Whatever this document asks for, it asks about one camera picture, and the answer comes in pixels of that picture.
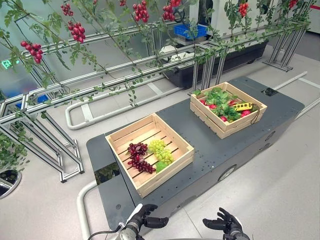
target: grape bunch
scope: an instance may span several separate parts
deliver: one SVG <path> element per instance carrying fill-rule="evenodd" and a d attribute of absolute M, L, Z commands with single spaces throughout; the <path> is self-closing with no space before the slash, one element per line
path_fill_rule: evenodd
<path fill-rule="evenodd" d="M 120 0 L 120 7 L 123 7 L 126 5 L 127 0 Z"/>
<path fill-rule="evenodd" d="M 156 150 L 154 155 L 158 161 L 163 162 L 167 166 L 174 161 L 174 157 L 169 149 Z"/>
<path fill-rule="evenodd" d="M 178 7 L 181 3 L 181 0 L 171 0 L 170 3 L 172 7 Z"/>
<path fill-rule="evenodd" d="M 163 140 L 152 140 L 149 144 L 149 151 L 155 153 L 157 150 L 163 150 L 167 146 Z"/>
<path fill-rule="evenodd" d="M 71 11 L 70 4 L 69 4 L 69 3 L 67 3 L 66 5 L 61 5 L 61 8 L 62 8 L 63 14 L 64 14 L 65 16 L 67 16 L 67 15 L 73 16 L 73 15 L 74 15 L 74 12 Z"/>
<path fill-rule="evenodd" d="M 162 9 L 164 11 L 164 13 L 162 14 L 164 20 L 174 21 L 176 19 L 175 15 L 173 14 L 174 10 L 171 4 L 164 6 Z"/>
<path fill-rule="evenodd" d="M 71 34 L 73 35 L 73 39 L 77 42 L 83 43 L 85 36 L 85 28 L 81 26 L 80 22 L 73 23 L 72 21 L 68 21 L 68 29 L 71 31 Z"/>
<path fill-rule="evenodd" d="M 34 43 L 29 44 L 26 41 L 20 42 L 20 45 L 25 48 L 25 50 L 28 50 L 30 55 L 33 56 L 34 61 L 39 64 L 42 59 L 42 54 L 44 53 L 40 48 L 41 45 Z"/>
<path fill-rule="evenodd" d="M 132 8 L 134 10 L 135 16 L 134 20 L 138 22 L 139 20 L 142 20 L 144 23 L 148 22 L 149 13 L 147 10 L 147 2 L 146 0 L 142 0 L 141 4 L 133 4 Z"/>
<path fill-rule="evenodd" d="M 149 151 L 154 153 L 159 162 L 163 162 L 168 166 L 174 161 L 174 157 L 170 150 L 165 149 L 165 146 L 166 144 L 163 140 L 152 140 L 149 145 Z"/>
<path fill-rule="evenodd" d="M 143 144 L 139 142 L 137 144 L 130 143 L 128 147 L 128 153 L 130 153 L 130 161 L 128 162 L 129 165 L 138 169 L 139 172 L 147 172 L 152 174 L 156 171 L 152 165 L 147 163 L 143 160 L 144 155 L 146 155 L 146 151 L 148 149 L 147 144 Z"/>
<path fill-rule="evenodd" d="M 292 9 L 296 4 L 297 4 L 298 0 L 291 0 L 289 2 L 289 9 Z"/>
<path fill-rule="evenodd" d="M 247 14 L 247 8 L 249 7 L 249 4 L 246 3 L 240 3 L 239 5 L 239 13 L 241 14 L 242 17 L 244 17 Z"/>

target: blue plastic crate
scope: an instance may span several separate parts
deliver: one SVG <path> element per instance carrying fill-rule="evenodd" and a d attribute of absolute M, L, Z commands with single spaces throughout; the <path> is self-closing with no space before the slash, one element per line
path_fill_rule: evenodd
<path fill-rule="evenodd" d="M 198 28 L 198 35 L 195 38 L 199 38 L 207 35 L 207 27 L 198 25 L 197 28 Z M 194 39 L 193 37 L 189 36 L 187 30 L 188 28 L 183 24 L 174 26 L 175 34 L 183 36 L 186 39 L 190 39 L 190 40 Z"/>

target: white pipe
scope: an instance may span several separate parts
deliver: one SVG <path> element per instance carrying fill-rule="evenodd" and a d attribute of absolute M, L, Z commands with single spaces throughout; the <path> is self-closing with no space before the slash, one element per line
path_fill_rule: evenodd
<path fill-rule="evenodd" d="M 295 80 L 303 77 L 303 76 L 306 75 L 307 73 L 308 73 L 307 71 L 304 71 L 303 73 L 301 73 L 301 74 L 299 74 L 299 75 L 297 75 L 297 76 L 294 76 L 293 78 L 289 79 L 288 81 L 285 81 L 285 82 L 281 83 L 280 85 L 274 87 L 273 89 L 274 89 L 274 90 L 278 90 L 278 89 L 280 89 L 280 88 L 283 88 L 284 86 L 292 83 L 293 81 L 295 81 Z"/>
<path fill-rule="evenodd" d="M 166 91 L 166 92 L 164 92 L 162 94 L 155 95 L 155 96 L 149 97 L 149 98 L 147 98 L 145 100 L 139 101 L 136 104 L 138 106 L 141 106 L 141 105 L 144 105 L 146 103 L 152 102 L 152 101 L 154 101 L 156 99 L 165 97 L 165 96 L 170 95 L 172 93 L 175 93 L 175 92 L 177 92 L 177 91 L 179 91 L 181 89 L 182 89 L 181 87 L 176 87 L 176 88 L 171 89 L 169 91 Z M 94 117 L 92 120 L 84 121 L 84 122 L 81 122 L 81 123 L 79 123 L 77 125 L 68 125 L 68 128 L 72 129 L 72 130 L 80 129 L 80 128 L 95 124 L 96 122 L 102 121 L 104 119 L 110 118 L 112 116 L 115 116 L 117 114 L 121 114 L 121 113 L 126 112 L 126 111 L 128 111 L 130 109 L 133 109 L 133 108 L 134 107 L 132 107 L 131 105 L 128 105 L 128 106 L 125 106 L 123 108 L 117 109 L 115 111 L 108 112 L 108 113 L 106 113 L 104 115 L 100 115 L 100 116 Z"/>
<path fill-rule="evenodd" d="M 163 79 L 164 77 L 162 75 L 160 76 L 157 76 L 155 78 L 151 78 L 151 79 L 147 79 L 147 80 L 144 80 L 143 82 L 141 83 L 138 83 L 135 85 L 136 88 L 140 87 L 140 86 L 143 86 L 143 85 L 146 85 L 146 84 L 149 84 L 149 83 L 152 83 L 154 81 L 157 81 L 157 80 L 160 80 L 160 79 Z M 117 92 L 118 93 L 123 93 L 125 92 L 127 89 L 124 87 L 124 88 L 121 88 L 120 90 L 118 90 Z M 75 104 L 72 104 L 70 106 L 68 106 L 66 109 L 65 109 L 65 120 L 66 120 L 66 125 L 69 129 L 71 130 L 76 130 L 76 129 L 80 129 L 80 128 L 83 128 L 85 126 L 88 126 L 88 125 L 92 125 L 94 123 L 96 123 L 98 120 L 97 119 L 100 119 L 101 116 L 98 116 L 98 117 L 95 117 L 93 118 L 92 120 L 89 120 L 89 121 L 85 121 L 85 122 L 82 122 L 80 124 L 77 124 L 77 125 L 72 125 L 72 121 L 71 121 L 71 116 L 70 116 L 70 111 L 75 109 L 75 108 L 78 108 L 82 105 L 85 105 L 85 104 L 88 104 L 88 103 L 92 103 L 92 102 L 95 102 L 95 101 L 98 101 L 98 100 L 101 100 L 101 99 L 104 99 L 104 98 L 107 98 L 107 97 L 110 97 L 110 92 L 108 93 L 105 93 L 105 94 L 102 94 L 102 95 L 99 95 L 99 96 L 94 96 L 92 98 L 93 101 L 89 101 L 89 99 L 86 99 L 84 101 L 81 101 L 81 102 L 77 102 Z"/>
<path fill-rule="evenodd" d="M 302 111 L 296 116 L 295 120 L 300 118 L 302 115 L 306 114 L 309 110 L 311 110 L 316 105 L 320 104 L 320 98 L 316 99 L 312 103 L 310 103 L 308 106 L 306 106 Z"/>
<path fill-rule="evenodd" d="M 88 240 L 88 238 L 91 235 L 90 230 L 89 230 L 89 225 L 88 225 L 84 197 L 88 191 L 90 191 L 91 189 L 93 189 L 96 186 L 97 186 L 96 180 L 88 183 L 80 190 L 80 192 L 78 193 L 78 196 L 76 197 L 76 208 L 78 210 L 83 240 Z"/>

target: cable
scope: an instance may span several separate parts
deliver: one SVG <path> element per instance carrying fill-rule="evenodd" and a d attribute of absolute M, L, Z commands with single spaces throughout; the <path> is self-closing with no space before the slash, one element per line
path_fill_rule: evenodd
<path fill-rule="evenodd" d="M 116 232 L 119 231 L 119 229 L 121 228 L 121 226 L 119 225 L 115 230 L 113 231 L 97 231 L 95 233 L 93 233 L 89 238 L 88 240 L 92 239 L 95 235 L 98 235 L 98 234 L 114 234 Z"/>

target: yellow toy train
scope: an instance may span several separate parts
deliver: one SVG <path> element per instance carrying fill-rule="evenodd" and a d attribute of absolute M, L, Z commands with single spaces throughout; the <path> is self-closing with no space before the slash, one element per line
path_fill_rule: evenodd
<path fill-rule="evenodd" d="M 237 112 L 240 112 L 240 111 L 243 111 L 243 110 L 252 109 L 253 104 L 251 102 L 245 102 L 245 103 L 236 104 L 236 105 L 234 105 L 234 107 L 235 107 L 235 110 Z"/>

